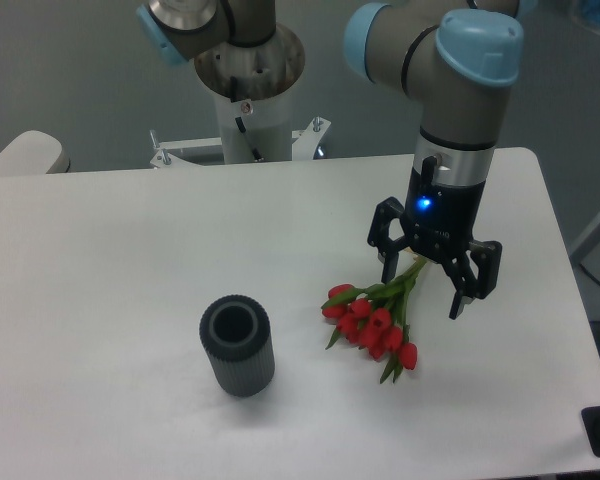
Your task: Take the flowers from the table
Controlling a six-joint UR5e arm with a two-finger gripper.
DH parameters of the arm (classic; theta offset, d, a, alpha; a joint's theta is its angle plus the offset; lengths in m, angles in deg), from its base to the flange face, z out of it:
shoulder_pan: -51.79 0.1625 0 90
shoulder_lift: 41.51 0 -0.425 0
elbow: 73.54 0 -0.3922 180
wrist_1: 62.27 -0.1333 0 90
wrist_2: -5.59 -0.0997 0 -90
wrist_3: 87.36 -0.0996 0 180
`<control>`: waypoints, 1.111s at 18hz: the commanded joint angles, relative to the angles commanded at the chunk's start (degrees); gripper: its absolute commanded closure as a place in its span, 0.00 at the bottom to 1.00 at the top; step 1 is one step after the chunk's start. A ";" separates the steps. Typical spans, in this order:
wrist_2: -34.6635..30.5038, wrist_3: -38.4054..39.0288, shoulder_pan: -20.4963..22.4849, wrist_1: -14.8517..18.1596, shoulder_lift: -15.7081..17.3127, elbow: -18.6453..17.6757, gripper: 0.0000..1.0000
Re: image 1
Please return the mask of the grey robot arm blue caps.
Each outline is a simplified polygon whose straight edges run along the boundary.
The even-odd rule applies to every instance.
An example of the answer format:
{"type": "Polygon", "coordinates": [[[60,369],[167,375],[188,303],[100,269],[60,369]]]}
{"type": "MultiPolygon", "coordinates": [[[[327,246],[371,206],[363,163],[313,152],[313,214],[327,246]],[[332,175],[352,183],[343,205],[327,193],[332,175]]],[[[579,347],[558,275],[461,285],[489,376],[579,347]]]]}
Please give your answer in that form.
{"type": "MultiPolygon", "coordinates": [[[[495,288],[502,247],[473,225],[519,76],[530,1],[369,3],[350,18],[349,68],[420,103],[407,196],[381,202],[368,242],[391,280],[411,249],[439,264],[455,295],[450,314],[495,288]]],[[[137,17],[170,64],[192,63],[214,95],[227,163],[288,161],[290,100],[305,67],[299,38],[271,1],[148,1],[137,17]]]]}

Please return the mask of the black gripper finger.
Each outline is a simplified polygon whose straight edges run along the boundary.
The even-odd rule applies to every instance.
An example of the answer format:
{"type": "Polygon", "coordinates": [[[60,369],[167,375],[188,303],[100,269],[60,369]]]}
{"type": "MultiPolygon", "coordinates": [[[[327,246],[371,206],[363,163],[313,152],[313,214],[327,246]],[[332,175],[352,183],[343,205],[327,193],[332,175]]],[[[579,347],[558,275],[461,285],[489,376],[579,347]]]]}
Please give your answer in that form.
{"type": "Polygon", "coordinates": [[[409,247],[413,240],[411,207],[409,199],[403,205],[395,197],[389,197],[376,206],[367,243],[377,249],[378,258],[383,264],[382,283],[389,283],[396,276],[400,251],[409,247]],[[394,220],[399,222],[402,230],[402,235],[396,239],[390,237],[390,226],[394,220]]]}
{"type": "Polygon", "coordinates": [[[455,288],[450,319],[456,320],[466,305],[485,299],[496,288],[502,251],[498,241],[478,240],[459,252],[442,251],[440,264],[455,288]]]}

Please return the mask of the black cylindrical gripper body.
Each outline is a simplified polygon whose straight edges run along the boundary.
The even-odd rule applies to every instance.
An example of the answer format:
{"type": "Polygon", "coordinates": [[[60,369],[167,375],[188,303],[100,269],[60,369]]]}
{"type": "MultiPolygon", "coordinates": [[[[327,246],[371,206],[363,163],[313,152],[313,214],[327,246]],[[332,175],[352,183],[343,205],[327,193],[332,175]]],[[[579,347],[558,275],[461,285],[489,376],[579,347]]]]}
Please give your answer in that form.
{"type": "Polygon", "coordinates": [[[473,240],[473,226],[484,191],[483,182],[470,186],[446,185],[435,175],[437,158],[428,156],[411,171],[403,232],[416,253],[441,263],[463,256],[473,240]]]}

